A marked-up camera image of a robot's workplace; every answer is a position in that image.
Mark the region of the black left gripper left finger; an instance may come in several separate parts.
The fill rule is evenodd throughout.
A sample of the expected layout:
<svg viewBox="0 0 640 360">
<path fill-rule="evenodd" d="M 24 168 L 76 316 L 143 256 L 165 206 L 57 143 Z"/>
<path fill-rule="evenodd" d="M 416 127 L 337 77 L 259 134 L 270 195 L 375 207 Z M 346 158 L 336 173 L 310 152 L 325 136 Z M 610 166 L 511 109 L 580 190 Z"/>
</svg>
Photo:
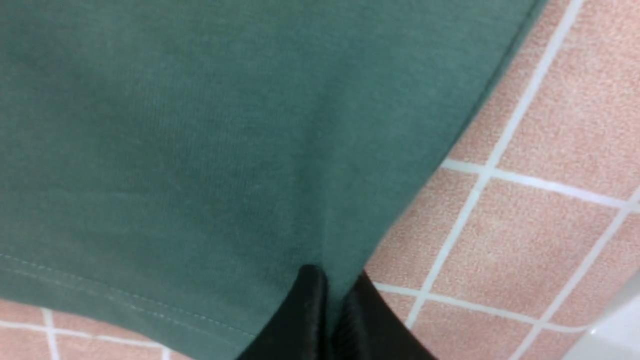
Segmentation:
<svg viewBox="0 0 640 360">
<path fill-rule="evenodd" d="M 326 330 L 328 282 L 316 265 L 300 267 L 270 321 L 239 360 L 331 360 Z"/>
</svg>

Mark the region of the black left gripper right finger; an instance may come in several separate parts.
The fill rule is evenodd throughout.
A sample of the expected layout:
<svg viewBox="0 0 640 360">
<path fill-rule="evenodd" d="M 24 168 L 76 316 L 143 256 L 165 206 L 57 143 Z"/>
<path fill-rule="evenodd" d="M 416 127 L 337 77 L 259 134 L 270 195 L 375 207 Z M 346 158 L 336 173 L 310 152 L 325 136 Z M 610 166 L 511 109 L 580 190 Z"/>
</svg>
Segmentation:
<svg viewBox="0 0 640 360">
<path fill-rule="evenodd" d="M 334 360 L 434 360 L 387 305 L 366 272 L 343 300 Z"/>
</svg>

